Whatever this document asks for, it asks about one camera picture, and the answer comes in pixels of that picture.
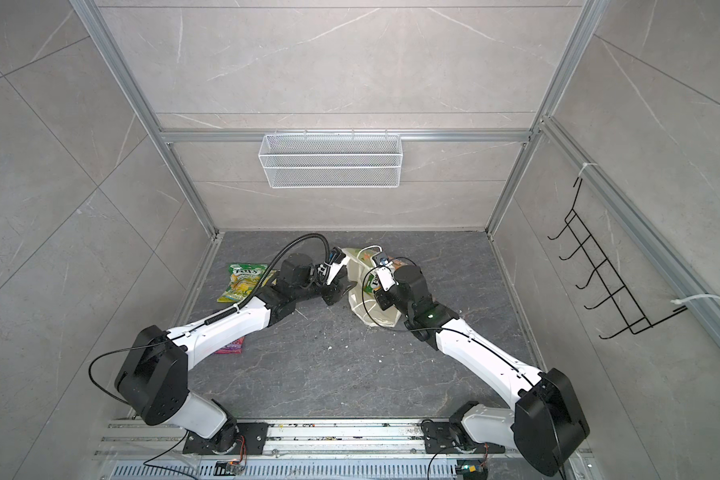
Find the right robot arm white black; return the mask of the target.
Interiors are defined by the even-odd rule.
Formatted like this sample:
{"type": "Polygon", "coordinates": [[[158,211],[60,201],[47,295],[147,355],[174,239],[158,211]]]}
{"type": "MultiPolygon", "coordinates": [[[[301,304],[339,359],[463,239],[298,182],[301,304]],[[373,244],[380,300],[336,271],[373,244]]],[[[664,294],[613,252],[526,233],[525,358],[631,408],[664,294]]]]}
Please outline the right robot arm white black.
{"type": "Polygon", "coordinates": [[[361,282],[383,311],[395,308],[404,330],[458,361],[487,384],[506,408],[464,404],[449,419],[441,452],[472,453],[491,445],[517,450],[536,471],[565,478],[565,464],[590,434],[570,379],[542,371],[482,337],[458,312],[436,301],[421,268],[376,254],[361,282]]]}

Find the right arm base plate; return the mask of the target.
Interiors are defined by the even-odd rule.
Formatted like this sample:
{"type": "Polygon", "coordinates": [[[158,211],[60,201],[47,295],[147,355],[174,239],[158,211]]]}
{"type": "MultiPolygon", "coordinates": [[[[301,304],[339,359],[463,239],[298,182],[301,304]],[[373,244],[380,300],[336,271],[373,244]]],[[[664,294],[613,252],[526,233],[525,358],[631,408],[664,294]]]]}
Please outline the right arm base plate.
{"type": "Polygon", "coordinates": [[[458,424],[424,419],[419,424],[427,453],[504,454],[506,449],[493,443],[477,443],[458,424]]]}

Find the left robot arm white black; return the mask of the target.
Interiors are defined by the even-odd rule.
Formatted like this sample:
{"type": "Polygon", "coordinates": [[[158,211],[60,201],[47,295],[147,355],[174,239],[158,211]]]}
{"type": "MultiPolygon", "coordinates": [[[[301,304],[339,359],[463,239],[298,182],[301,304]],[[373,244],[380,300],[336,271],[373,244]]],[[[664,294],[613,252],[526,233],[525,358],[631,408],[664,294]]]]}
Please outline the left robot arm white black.
{"type": "Polygon", "coordinates": [[[349,256],[319,233],[288,243],[265,267],[251,291],[231,306],[195,322],[163,330],[144,328],[126,358],[109,397],[128,405],[145,424],[172,424],[225,454],[238,441],[237,421],[218,402],[193,393],[189,372],[226,345],[264,330],[292,314],[301,301],[337,303],[355,286],[349,256]]]}

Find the green Fox's candy bag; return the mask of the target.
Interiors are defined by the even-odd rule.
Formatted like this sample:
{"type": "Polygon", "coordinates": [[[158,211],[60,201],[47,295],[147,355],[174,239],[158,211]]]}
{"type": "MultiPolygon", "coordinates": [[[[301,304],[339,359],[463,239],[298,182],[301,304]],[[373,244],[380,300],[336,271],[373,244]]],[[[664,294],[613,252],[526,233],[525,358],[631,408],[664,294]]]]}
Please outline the green Fox's candy bag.
{"type": "Polygon", "coordinates": [[[373,295],[374,292],[380,287],[379,280],[375,272],[369,272],[365,280],[363,281],[363,291],[367,295],[373,295]]]}
{"type": "Polygon", "coordinates": [[[255,288],[268,268],[262,263],[231,263],[228,266],[229,283],[218,303],[236,303],[244,300],[255,288]]]}

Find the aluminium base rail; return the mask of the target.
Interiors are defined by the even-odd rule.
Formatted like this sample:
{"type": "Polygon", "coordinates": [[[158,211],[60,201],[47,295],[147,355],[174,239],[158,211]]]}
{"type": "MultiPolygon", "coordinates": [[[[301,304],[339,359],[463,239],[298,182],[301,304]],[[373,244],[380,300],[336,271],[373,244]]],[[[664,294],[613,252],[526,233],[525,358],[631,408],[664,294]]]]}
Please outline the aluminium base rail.
{"type": "Polygon", "coordinates": [[[521,454],[427,453],[420,418],[243,419],[269,425],[261,455],[184,454],[189,433],[113,420],[91,479],[539,479],[521,454]]]}

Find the purple snack packet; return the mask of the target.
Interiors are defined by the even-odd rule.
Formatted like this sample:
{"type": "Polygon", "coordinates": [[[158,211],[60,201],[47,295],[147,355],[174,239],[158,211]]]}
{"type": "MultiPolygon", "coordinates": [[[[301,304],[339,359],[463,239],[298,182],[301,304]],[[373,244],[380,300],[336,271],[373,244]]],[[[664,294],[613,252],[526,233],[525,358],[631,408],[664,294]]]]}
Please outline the purple snack packet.
{"type": "Polygon", "coordinates": [[[241,354],[243,349],[244,338],[238,338],[235,341],[221,347],[216,351],[216,354],[228,355],[228,354],[241,354]]]}

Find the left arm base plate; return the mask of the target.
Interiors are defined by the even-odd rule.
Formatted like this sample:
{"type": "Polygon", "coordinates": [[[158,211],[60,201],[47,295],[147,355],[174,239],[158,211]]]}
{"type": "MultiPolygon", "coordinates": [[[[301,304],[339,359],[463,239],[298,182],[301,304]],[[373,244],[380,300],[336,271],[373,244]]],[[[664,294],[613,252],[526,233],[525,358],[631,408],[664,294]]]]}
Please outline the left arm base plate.
{"type": "Polygon", "coordinates": [[[182,452],[198,455],[239,455],[245,450],[248,455],[261,455],[268,429],[266,422],[243,422],[234,426],[225,425],[210,439],[189,432],[182,452]]]}

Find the white floral paper bag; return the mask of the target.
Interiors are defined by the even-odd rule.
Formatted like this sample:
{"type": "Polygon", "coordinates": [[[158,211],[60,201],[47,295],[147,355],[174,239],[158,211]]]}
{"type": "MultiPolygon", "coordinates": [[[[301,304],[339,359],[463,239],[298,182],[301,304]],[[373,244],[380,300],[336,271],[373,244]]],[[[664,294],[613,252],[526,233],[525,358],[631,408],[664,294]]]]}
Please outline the white floral paper bag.
{"type": "Polygon", "coordinates": [[[363,281],[369,272],[375,270],[372,257],[379,252],[384,253],[384,250],[380,245],[363,248],[343,247],[342,250],[349,257],[347,265],[349,279],[357,282],[348,293],[350,309],[368,326],[394,328],[401,317],[400,312],[395,307],[382,311],[376,304],[374,294],[367,295],[363,291],[363,281]]]}

